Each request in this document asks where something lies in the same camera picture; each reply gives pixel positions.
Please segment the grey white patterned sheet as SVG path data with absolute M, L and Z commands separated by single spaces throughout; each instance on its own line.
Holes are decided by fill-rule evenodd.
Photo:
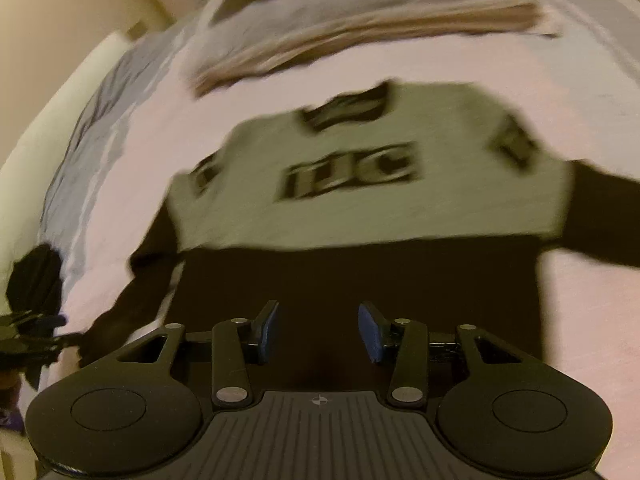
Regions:
M 130 119 L 168 74 L 194 34 L 194 21 L 143 37 L 107 73 L 78 117 L 44 198 L 39 239 L 62 258 L 63 295 L 86 272 L 90 214 L 107 174 L 124 152 Z

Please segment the grey and black sweater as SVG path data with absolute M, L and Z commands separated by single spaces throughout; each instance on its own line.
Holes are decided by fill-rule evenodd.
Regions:
M 384 82 L 258 117 L 168 185 L 89 365 L 159 314 L 191 332 L 279 304 L 259 390 L 369 389 L 365 301 L 540 356 L 537 261 L 639 262 L 639 185 L 545 151 L 472 84 Z

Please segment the beige folded blanket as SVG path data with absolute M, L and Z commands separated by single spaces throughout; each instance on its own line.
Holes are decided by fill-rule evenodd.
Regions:
M 184 74 L 205 94 L 366 42 L 561 30 L 546 0 L 209 0 Z

